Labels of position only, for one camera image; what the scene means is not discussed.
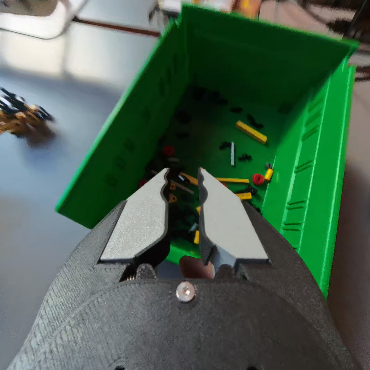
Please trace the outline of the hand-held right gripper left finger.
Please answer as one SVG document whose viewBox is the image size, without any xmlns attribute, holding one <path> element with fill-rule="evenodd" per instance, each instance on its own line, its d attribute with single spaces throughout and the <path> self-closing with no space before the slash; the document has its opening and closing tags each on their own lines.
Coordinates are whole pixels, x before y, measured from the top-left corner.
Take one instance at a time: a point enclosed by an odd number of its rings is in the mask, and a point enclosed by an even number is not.
<svg viewBox="0 0 370 370">
<path fill-rule="evenodd" d="M 170 168 L 164 168 L 126 199 L 101 262 L 155 268 L 168 256 L 169 173 Z"/>
</svg>

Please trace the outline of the pile of lego pieces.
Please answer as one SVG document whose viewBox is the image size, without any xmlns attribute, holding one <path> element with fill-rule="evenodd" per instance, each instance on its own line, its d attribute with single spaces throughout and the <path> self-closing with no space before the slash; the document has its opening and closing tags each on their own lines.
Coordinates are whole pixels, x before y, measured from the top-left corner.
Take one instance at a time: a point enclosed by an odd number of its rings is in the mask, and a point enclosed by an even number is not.
<svg viewBox="0 0 370 370">
<path fill-rule="evenodd" d="M 200 213 L 198 168 L 206 169 L 243 203 L 262 214 L 272 169 L 272 134 L 248 111 L 241 98 L 191 85 L 176 106 L 156 151 L 146 165 L 141 187 L 170 168 L 171 238 L 191 241 Z"/>
</svg>

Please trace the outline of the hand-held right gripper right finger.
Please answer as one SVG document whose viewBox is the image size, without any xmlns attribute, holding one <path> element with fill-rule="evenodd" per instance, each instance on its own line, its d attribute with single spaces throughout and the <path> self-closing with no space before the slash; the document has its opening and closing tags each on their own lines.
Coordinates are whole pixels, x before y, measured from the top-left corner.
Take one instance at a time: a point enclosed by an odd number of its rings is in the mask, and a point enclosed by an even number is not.
<svg viewBox="0 0 370 370">
<path fill-rule="evenodd" d="M 198 169 L 199 250 L 205 266 L 266 263 L 269 257 L 243 206 L 231 190 L 206 169 Z"/>
</svg>

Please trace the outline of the lego set cardboard box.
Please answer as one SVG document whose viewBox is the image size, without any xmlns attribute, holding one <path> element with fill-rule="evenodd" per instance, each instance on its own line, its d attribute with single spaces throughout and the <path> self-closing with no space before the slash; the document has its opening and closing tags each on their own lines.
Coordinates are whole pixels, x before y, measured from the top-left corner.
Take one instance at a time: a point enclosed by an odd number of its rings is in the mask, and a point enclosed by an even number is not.
<svg viewBox="0 0 370 370">
<path fill-rule="evenodd" d="M 249 19 L 257 19 L 261 8 L 261 0 L 235 0 L 232 12 Z"/>
</svg>

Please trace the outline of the person's right hand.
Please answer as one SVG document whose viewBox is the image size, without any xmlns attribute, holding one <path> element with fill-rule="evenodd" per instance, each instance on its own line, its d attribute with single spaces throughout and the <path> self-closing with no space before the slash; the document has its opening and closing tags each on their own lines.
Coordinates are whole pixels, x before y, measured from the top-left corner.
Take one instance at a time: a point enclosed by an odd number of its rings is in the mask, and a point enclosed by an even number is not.
<svg viewBox="0 0 370 370">
<path fill-rule="evenodd" d="M 201 259 L 191 256 L 183 256 L 179 260 L 179 270 L 185 279 L 213 279 L 215 276 L 211 262 L 204 265 Z"/>
</svg>

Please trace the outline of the green plastic bin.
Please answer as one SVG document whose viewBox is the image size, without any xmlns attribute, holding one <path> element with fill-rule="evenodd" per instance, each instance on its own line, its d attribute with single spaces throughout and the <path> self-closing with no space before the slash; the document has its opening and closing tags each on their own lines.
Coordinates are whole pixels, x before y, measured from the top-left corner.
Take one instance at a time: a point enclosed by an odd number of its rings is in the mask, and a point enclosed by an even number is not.
<svg viewBox="0 0 370 370">
<path fill-rule="evenodd" d="M 298 252 L 327 297 L 358 48 L 349 40 L 184 5 L 113 109 L 56 205 L 92 229 L 145 177 L 191 85 L 241 98 L 272 134 L 262 216 Z M 200 257 L 171 241 L 168 261 Z"/>
</svg>

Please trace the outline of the yellow and black lego model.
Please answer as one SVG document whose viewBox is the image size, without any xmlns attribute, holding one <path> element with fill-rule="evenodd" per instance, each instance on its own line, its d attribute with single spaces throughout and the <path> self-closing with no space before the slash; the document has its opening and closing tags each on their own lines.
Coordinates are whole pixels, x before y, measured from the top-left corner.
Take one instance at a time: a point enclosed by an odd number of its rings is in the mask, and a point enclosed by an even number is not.
<svg viewBox="0 0 370 370">
<path fill-rule="evenodd" d="M 16 137 L 29 137 L 34 132 L 47 132 L 55 121 L 46 109 L 29 104 L 24 97 L 1 87 L 0 133 Z"/>
</svg>

